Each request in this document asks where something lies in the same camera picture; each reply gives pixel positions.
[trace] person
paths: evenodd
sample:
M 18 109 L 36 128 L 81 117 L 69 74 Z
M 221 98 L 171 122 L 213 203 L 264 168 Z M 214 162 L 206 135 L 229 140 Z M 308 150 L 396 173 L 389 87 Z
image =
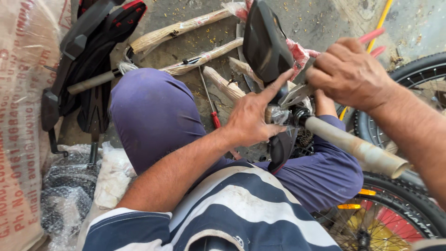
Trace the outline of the person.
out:
M 111 114 L 139 177 L 116 209 L 90 224 L 83 249 L 340 250 L 309 212 L 360 190 L 354 158 L 318 136 L 314 156 L 288 160 L 275 175 L 267 163 L 221 157 L 284 130 L 265 124 L 264 110 L 292 74 L 241 98 L 227 124 L 205 135 L 183 83 L 153 69 L 127 73 L 112 91 Z M 306 77 L 320 89 L 321 119 L 344 128 L 329 98 L 372 115 L 446 205 L 443 116 L 392 81 L 355 38 L 330 46 Z

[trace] bicycle wheel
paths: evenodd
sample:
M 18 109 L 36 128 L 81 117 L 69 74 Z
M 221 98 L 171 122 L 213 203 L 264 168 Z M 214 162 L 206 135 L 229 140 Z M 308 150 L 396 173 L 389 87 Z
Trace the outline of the bicycle wheel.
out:
M 433 203 L 400 189 L 385 176 L 364 172 L 363 189 L 358 195 L 312 215 L 345 251 L 402 251 L 421 239 L 445 237 L 444 212 L 435 205 L 430 213 L 422 212 L 420 205 Z M 411 201 L 400 196 L 410 197 L 409 193 Z
M 390 72 L 389 76 L 431 107 L 441 111 L 446 109 L 446 52 L 412 61 Z M 387 147 L 392 141 L 365 112 L 356 112 L 354 126 L 358 137 L 388 151 L 395 147 Z

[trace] striped shirt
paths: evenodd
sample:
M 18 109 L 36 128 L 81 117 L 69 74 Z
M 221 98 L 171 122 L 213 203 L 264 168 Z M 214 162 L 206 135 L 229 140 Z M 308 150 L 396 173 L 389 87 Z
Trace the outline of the striped shirt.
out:
M 273 175 L 233 165 L 207 177 L 172 213 L 118 208 L 99 216 L 83 250 L 210 250 L 200 247 L 206 238 L 223 242 L 212 250 L 340 250 Z

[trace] purple pants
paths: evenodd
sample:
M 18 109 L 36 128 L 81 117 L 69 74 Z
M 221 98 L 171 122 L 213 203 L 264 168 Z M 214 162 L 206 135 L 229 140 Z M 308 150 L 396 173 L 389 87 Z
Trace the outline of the purple pants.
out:
M 130 71 L 111 96 L 113 122 L 138 175 L 170 152 L 206 135 L 190 90 L 163 71 Z M 334 116 L 320 118 L 345 130 Z M 363 184 L 355 158 L 318 136 L 314 137 L 314 151 L 313 156 L 289 159 L 275 175 L 309 212 L 344 203 Z M 199 181 L 231 162 L 221 157 Z M 266 171 L 268 164 L 255 163 Z

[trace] concrete floor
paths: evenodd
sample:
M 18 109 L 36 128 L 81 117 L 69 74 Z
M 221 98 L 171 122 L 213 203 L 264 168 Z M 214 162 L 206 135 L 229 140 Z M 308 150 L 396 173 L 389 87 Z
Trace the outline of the concrete floor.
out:
M 141 19 L 129 41 L 134 41 L 141 35 L 159 28 L 186 21 L 214 10 L 221 9 L 220 5 L 228 0 L 144 0 L 148 6 L 145 16 Z M 278 15 L 282 28 L 287 36 L 299 42 L 304 48 L 324 51 L 339 37 L 359 37 L 372 31 L 378 23 L 379 16 L 385 5 L 385 0 L 269 0 L 269 6 Z M 384 22 L 387 33 L 377 39 L 375 46 L 386 45 L 387 50 L 379 60 L 387 69 L 395 68 L 391 58 L 401 56 L 404 62 L 410 62 L 421 56 L 434 54 L 446 50 L 446 33 L 441 32 L 446 10 L 445 0 L 414 0 L 410 4 L 405 0 L 394 0 L 390 12 Z M 228 43 L 235 38 L 235 27 L 239 23 L 236 17 L 229 17 L 214 24 L 200 27 L 176 39 L 162 43 L 137 64 L 140 67 L 162 68 L 184 58 L 191 58 L 204 51 L 210 51 L 217 46 Z M 111 54 L 112 65 L 121 59 L 127 43 L 119 44 Z M 231 69 L 227 56 L 238 58 L 237 50 L 232 50 L 219 59 L 207 64 L 214 68 L 222 77 L 230 79 Z M 295 83 L 304 80 L 305 74 L 300 74 Z M 195 97 L 195 103 L 201 115 L 201 120 L 207 132 L 214 127 L 210 118 L 211 108 L 206 100 L 198 70 L 192 70 L 176 79 L 186 83 Z M 241 89 L 246 93 L 249 88 L 244 79 Z M 226 124 L 233 103 L 225 97 L 212 83 L 206 86 L 219 107 L 219 118 L 222 125 Z M 352 128 L 351 110 L 344 119 Z M 90 135 L 83 133 L 77 125 L 77 112 L 64 119 L 59 144 L 73 145 L 91 142 Z M 101 141 L 111 141 L 114 147 L 122 147 L 116 135 L 113 123 L 107 132 L 101 135 Z M 266 145 L 258 144 L 249 148 L 238 148 L 240 154 L 250 160 L 256 160 L 265 155 Z

